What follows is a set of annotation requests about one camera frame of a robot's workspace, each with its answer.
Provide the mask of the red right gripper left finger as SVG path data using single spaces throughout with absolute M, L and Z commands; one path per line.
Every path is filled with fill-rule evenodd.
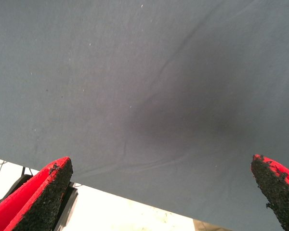
M 50 231 L 73 174 L 66 156 L 49 163 L 0 203 L 0 231 Z

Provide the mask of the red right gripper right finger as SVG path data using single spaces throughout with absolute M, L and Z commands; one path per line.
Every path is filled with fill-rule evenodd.
M 289 169 L 264 155 L 255 154 L 250 165 L 255 181 L 281 227 L 289 231 Z

